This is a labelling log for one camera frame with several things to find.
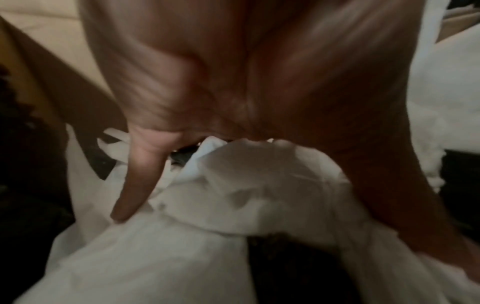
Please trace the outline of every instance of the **skin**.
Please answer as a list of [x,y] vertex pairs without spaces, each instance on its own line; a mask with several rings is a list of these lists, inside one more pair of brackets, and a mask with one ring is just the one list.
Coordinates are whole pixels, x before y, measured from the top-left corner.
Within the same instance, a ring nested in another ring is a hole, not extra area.
[[113,212],[148,199],[171,151],[208,135],[287,139],[344,170],[416,251],[480,281],[420,169],[406,111],[419,0],[82,0],[90,47],[128,120]]

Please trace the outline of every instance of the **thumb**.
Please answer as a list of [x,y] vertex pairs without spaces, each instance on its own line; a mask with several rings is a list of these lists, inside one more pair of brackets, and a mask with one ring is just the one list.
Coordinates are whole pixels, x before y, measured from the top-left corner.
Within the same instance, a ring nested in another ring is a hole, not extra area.
[[162,176],[170,152],[145,149],[132,139],[125,183],[110,215],[113,220],[128,220],[147,201]]

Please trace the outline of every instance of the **finger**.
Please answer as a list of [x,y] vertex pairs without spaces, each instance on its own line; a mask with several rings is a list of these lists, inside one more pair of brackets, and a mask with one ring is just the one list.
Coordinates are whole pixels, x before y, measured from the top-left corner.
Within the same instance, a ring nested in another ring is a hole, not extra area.
[[162,176],[169,154],[147,150],[132,141],[125,183],[110,215],[113,220],[128,220],[147,201]]

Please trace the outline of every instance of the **hand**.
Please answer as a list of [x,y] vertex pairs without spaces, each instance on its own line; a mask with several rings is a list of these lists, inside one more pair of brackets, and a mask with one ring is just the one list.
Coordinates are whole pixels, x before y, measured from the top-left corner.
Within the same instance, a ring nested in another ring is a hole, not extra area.
[[168,154],[207,135],[318,148],[413,249],[472,254],[420,170],[406,112],[418,0],[83,0],[90,46],[132,136],[112,212],[128,219]]

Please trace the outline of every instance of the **white tissue paper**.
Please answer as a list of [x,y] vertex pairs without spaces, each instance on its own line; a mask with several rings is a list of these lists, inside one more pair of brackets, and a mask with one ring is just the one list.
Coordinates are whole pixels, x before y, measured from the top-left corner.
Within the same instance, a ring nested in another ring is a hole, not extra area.
[[[427,4],[412,78],[426,73],[421,66],[446,5]],[[410,90],[410,100],[416,101],[416,91]],[[429,108],[408,105],[415,152],[439,189],[442,143],[453,131]],[[245,236],[274,232],[338,249],[366,304],[480,303],[480,287],[463,270],[414,254],[371,218],[340,168],[316,150],[209,137],[181,171],[168,163],[148,204],[115,225],[109,214],[126,174],[128,134],[107,130],[120,141],[99,141],[118,161],[101,181],[68,132],[77,223],[57,237],[47,275],[17,303],[253,304]]]

